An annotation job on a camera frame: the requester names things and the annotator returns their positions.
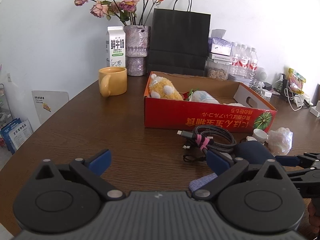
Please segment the blue grey fabric pouch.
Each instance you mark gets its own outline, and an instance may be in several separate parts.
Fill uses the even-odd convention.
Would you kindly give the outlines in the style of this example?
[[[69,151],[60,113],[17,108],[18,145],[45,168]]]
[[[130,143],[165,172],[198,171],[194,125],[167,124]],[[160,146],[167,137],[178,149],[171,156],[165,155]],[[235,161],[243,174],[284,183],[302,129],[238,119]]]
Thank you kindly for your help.
[[[189,183],[189,190],[191,192],[194,192],[194,191],[200,189],[201,187],[203,187],[204,185],[208,184],[209,182],[211,182],[215,178],[217,178],[217,174],[212,173],[212,174],[206,175],[204,177],[201,177],[199,179],[192,180]]]

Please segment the white leaning booklet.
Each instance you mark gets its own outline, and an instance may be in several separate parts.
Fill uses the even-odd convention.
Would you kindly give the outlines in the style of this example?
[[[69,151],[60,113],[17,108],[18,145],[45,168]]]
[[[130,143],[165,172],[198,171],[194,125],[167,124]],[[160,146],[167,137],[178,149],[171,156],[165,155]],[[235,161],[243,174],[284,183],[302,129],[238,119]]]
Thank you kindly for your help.
[[[69,101],[67,92],[33,90],[31,93],[41,125]]]

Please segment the clear seed container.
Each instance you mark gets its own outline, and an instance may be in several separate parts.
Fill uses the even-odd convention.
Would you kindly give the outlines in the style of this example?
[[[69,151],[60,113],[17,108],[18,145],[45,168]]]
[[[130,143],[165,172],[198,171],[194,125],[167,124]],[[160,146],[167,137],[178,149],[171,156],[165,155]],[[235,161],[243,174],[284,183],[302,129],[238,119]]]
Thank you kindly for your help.
[[[218,59],[208,58],[206,61],[206,77],[218,80],[227,80],[231,63]]]

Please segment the red rose flower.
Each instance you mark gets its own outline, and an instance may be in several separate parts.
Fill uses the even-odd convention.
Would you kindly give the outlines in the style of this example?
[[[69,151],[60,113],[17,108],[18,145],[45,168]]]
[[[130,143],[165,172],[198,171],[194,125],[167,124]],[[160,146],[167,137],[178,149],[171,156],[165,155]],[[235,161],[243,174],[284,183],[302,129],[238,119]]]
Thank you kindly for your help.
[[[193,94],[196,92],[196,89],[191,89],[188,92],[182,94],[182,98],[184,101],[191,101]]]

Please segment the purple ceramic vase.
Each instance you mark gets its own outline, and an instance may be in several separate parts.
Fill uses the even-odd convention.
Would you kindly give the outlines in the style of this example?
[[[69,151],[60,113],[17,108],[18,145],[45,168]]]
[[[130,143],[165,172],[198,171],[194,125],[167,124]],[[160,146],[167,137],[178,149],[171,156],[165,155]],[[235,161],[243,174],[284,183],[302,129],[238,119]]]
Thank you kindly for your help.
[[[146,74],[146,59],[149,54],[150,26],[127,25],[124,27],[126,35],[125,66],[129,76],[143,76]]]

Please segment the purple tissue pack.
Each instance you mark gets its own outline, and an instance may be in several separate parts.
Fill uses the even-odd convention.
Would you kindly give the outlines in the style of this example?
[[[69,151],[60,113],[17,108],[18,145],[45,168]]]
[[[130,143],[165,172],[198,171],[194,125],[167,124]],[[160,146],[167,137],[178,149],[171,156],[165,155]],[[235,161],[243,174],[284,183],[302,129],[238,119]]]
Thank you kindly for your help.
[[[208,38],[208,52],[212,54],[219,54],[224,56],[231,55],[232,44],[224,40],[223,37],[226,33],[225,29],[213,29]]]

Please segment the clear plastic cotton swab box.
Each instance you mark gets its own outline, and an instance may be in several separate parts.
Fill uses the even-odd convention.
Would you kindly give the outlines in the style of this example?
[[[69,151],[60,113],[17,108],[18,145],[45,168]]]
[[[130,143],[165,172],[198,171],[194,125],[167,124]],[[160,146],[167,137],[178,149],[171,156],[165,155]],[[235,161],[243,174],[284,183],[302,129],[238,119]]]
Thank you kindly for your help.
[[[196,90],[190,96],[189,101],[191,102],[201,102],[201,103],[213,103],[213,104],[220,104],[214,97],[208,94],[206,91],[203,90]]]

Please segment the water bottle middle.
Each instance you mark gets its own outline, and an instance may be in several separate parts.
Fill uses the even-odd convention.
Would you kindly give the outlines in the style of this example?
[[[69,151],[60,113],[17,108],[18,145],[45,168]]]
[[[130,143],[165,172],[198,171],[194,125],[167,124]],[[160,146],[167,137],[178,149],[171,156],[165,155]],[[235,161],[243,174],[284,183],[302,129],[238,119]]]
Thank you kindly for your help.
[[[246,75],[246,69],[248,64],[248,56],[246,52],[247,46],[242,44],[239,52],[238,70],[237,74],[240,76]]]

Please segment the navy zipper case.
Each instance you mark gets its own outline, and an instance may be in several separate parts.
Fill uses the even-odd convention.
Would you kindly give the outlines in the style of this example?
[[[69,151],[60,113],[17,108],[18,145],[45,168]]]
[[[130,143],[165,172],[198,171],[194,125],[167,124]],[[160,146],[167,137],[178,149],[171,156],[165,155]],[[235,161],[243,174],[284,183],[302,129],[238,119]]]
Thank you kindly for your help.
[[[258,141],[241,142],[235,146],[233,153],[250,164],[263,165],[268,159],[275,159],[271,152]]]

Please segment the black paper shopping bag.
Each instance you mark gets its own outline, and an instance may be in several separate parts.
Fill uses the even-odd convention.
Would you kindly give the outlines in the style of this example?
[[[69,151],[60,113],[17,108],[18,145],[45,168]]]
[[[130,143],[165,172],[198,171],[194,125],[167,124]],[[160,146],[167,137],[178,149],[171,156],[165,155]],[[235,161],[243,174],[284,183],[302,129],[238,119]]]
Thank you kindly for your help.
[[[147,71],[204,76],[208,54],[210,14],[155,9]]]

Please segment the white bottle cap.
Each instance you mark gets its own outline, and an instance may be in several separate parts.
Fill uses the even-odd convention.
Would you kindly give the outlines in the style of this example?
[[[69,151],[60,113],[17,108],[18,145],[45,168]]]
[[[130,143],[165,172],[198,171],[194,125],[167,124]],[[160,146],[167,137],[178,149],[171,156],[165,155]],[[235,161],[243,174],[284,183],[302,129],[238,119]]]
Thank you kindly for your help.
[[[252,137],[254,137],[258,142],[264,144],[268,139],[268,134],[262,129],[253,129]]]

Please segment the dried pink rose bouquet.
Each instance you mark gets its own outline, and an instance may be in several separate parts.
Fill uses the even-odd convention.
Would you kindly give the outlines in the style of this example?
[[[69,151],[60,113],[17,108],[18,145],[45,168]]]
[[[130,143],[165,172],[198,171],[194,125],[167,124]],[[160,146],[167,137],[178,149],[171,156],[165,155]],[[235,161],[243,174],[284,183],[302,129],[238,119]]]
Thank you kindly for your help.
[[[154,9],[164,0],[74,0],[74,5],[81,7],[92,2],[90,14],[97,18],[110,20],[115,16],[124,25],[146,25]]]

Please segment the iridescent plastic bag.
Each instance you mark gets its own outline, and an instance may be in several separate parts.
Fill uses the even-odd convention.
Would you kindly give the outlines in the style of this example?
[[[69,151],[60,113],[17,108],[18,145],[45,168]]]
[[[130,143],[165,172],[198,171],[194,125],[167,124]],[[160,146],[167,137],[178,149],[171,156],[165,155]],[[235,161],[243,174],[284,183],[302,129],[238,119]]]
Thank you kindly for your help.
[[[292,148],[293,132],[289,128],[280,127],[269,131],[267,144],[272,155],[287,155]]]

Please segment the water bottle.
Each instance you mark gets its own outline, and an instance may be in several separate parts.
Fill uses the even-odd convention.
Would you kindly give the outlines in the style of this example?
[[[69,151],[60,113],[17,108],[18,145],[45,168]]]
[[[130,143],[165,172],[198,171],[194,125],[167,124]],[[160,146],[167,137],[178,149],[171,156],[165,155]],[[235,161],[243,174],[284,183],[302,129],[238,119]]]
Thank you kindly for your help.
[[[232,49],[231,49],[230,57],[232,57],[232,64],[230,66],[229,73],[236,74],[238,62],[239,62],[239,57],[240,57],[239,47],[236,42],[232,42]]]
[[[246,52],[247,46],[242,44],[239,52],[238,70],[237,74],[240,76],[246,75],[246,69],[248,64],[248,56]]]
[[[257,52],[255,48],[251,48],[249,61],[248,61],[248,69],[247,69],[247,74],[250,80],[253,80],[255,71],[257,70],[257,66],[258,66]]]

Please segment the yellow white plush toy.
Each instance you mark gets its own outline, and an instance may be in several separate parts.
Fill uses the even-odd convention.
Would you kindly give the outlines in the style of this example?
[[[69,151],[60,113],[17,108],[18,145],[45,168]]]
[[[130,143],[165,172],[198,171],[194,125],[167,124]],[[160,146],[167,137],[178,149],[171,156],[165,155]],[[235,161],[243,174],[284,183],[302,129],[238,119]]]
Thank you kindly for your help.
[[[172,82],[165,77],[151,74],[151,82],[149,84],[149,94],[151,98],[168,99],[182,101],[181,94],[174,87]]]

